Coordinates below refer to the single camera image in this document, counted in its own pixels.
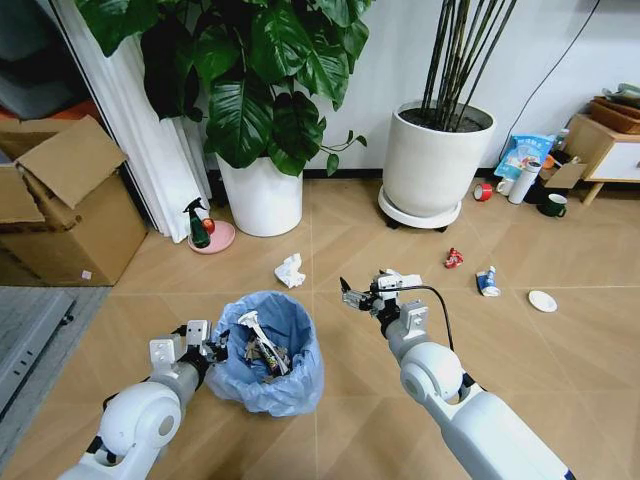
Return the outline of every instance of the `green mug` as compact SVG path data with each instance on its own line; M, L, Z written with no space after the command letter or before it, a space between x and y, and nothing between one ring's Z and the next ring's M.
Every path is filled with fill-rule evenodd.
M538 205L538 210L547 217L562 218L567 213L567 199L562 195L552 193L544 203Z

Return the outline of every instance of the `white bottle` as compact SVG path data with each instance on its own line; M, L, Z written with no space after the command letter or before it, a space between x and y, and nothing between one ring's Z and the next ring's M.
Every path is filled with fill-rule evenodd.
M524 170L516 180L516 183L511 188L511 193L509 193L509 201L511 203L515 203L519 205L522 203L524 196L527 194L531 185L535 181L538 176L538 172L542 168L542 165L538 162L528 162L527 166L524 167Z

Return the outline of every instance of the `gray mat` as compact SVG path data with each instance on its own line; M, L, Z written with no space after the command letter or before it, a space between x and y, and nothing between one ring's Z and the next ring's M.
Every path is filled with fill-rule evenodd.
M111 290L109 287L0 287L0 358L8 353L21 327L33 319L34 312L42 308L57 290L64 290L76 300L71 311L74 320L60 326L53 334L0 421L0 473Z

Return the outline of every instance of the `snack bag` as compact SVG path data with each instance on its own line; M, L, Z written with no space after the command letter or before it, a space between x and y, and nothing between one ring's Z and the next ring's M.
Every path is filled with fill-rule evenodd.
M498 177L517 180L528 162L544 163L554 138L553 135L512 135L494 173Z

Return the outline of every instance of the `white curtain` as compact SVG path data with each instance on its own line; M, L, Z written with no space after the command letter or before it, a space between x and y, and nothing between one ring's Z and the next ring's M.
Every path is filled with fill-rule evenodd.
M189 233L185 206L211 197L197 124L158 121L144 91L140 42L129 37L105 58L73 0L50 1L110 133L127 154L127 166L157 229L174 242Z

